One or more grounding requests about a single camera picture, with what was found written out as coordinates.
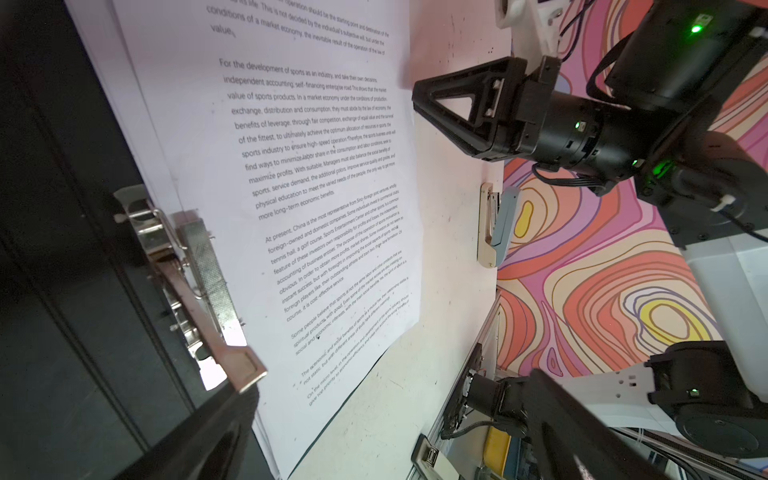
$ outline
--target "yellow object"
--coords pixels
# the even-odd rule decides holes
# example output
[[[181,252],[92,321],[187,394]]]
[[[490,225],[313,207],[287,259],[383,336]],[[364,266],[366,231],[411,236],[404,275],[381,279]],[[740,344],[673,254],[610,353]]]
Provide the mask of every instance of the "yellow object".
[[[504,467],[507,464],[509,442],[511,437],[501,430],[491,427],[485,437],[485,449],[482,453],[482,461],[485,466],[493,470],[500,477],[504,476]]]
[[[533,216],[533,204],[529,201],[523,203],[523,208],[520,210],[520,217],[515,224],[515,236],[517,238],[525,237],[528,233],[528,229],[531,227],[531,217]]]

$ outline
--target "white plastic part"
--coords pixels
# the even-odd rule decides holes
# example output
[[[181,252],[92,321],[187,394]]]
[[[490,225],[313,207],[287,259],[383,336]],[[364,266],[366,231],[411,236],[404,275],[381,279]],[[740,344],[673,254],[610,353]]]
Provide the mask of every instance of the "white plastic part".
[[[674,420],[648,402],[648,393],[656,390],[654,374],[642,363],[618,372],[555,380],[606,426],[680,436]]]
[[[426,480],[459,480],[461,476],[451,462],[424,436],[419,437],[413,463]]]
[[[720,203],[715,208],[710,208],[713,212],[719,212],[723,208],[727,207],[728,205],[731,205],[733,202],[736,201],[736,197],[730,194],[723,195],[720,198]]]
[[[683,257],[744,384],[768,402],[768,243],[742,233],[689,245]]]
[[[512,53],[528,60],[526,73],[540,65],[542,56],[558,56],[558,29],[567,7],[568,0],[495,0],[496,26],[511,29]]]

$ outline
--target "black surface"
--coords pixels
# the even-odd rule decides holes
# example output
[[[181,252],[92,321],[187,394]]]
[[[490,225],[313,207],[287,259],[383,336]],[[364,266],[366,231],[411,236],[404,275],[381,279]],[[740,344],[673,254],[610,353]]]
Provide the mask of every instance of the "black surface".
[[[632,442],[637,441],[636,436],[627,435],[626,433],[623,433],[623,432],[617,432],[617,434],[628,437]],[[678,465],[683,465],[687,471],[693,470],[695,473],[697,473],[698,478],[701,478],[702,480],[707,480],[709,478],[715,478],[715,477],[712,477],[710,474],[706,472],[702,472],[698,468],[693,467],[689,462],[684,461],[680,456],[678,456],[677,453],[682,453],[688,456],[689,458],[695,458],[696,460],[699,460],[704,464],[708,464],[711,467],[717,470],[720,470],[727,475],[730,475],[732,478],[741,478],[743,480],[750,480],[751,478],[754,478],[753,477],[754,473],[750,471],[750,467],[748,465],[746,464],[732,465],[730,463],[723,462],[722,460],[720,460],[714,455],[702,453],[698,450],[690,448],[689,444],[684,440],[675,441],[673,439],[669,439],[662,435],[657,435],[649,430],[643,431],[643,437],[645,437],[646,439],[653,440],[655,443],[657,443],[656,445],[652,445],[645,442],[648,448],[653,450],[661,450],[665,455],[670,456],[675,463],[677,463]],[[660,448],[658,444],[665,445],[668,448],[664,448],[664,447]],[[750,472],[752,475],[745,475],[744,473],[745,471]]]
[[[142,179],[61,2],[0,2],[0,175],[0,477],[112,478],[213,392],[112,219]]]
[[[669,175],[671,180],[681,186],[678,189],[685,188],[685,184],[707,186],[715,175],[722,176],[723,180],[718,187],[737,199],[724,211],[755,230],[768,228],[768,173],[765,169],[742,150],[733,138],[720,132],[709,132],[703,152],[710,166],[704,170],[706,173],[676,168]],[[706,191],[706,188],[700,187],[699,191]],[[666,202],[659,213],[677,247],[742,233],[735,224],[699,202],[687,197],[670,200],[658,184],[648,185],[645,193],[650,193],[649,197],[655,196],[651,203],[655,200]]]
[[[472,376],[472,383],[469,384],[466,396],[467,406],[479,412],[492,412],[501,390],[500,385],[492,379],[475,374]]]
[[[234,480],[258,403],[256,386],[227,383],[115,480]]]
[[[712,19],[692,33],[700,14]],[[759,14],[757,7],[734,0],[656,0],[605,84],[617,103],[686,111],[713,73],[713,62],[726,57]]]

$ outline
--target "clipboard clip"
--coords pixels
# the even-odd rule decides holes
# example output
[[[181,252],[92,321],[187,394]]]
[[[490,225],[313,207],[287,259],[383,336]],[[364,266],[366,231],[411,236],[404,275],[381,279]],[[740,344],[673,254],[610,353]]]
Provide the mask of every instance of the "clipboard clip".
[[[500,194],[493,191],[492,183],[480,186],[478,262],[485,268],[497,268],[507,256],[519,194],[517,187],[507,187]]]
[[[236,391],[248,390],[266,375],[266,367],[247,345],[205,223],[195,220],[174,229],[143,184],[121,188],[114,196],[125,212],[114,219],[133,227],[174,313],[171,329],[183,336],[205,388],[227,378]]]

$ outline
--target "colorful patterned wall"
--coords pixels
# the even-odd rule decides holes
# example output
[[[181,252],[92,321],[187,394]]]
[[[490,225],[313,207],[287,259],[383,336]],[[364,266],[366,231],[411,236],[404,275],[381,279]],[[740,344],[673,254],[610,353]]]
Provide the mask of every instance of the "colorful patterned wall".
[[[571,3],[563,25],[581,8]],[[650,0],[597,0],[558,90],[586,96],[603,55],[633,31]],[[572,32],[561,43],[567,51]],[[727,102],[714,124],[768,165],[768,60]],[[571,174],[561,170],[559,177]],[[596,198],[585,189],[549,187],[530,164],[507,163],[505,187],[521,188],[520,214],[498,270],[506,321],[498,365],[554,376],[623,369],[684,340],[719,339],[715,319],[658,212],[629,182]]]

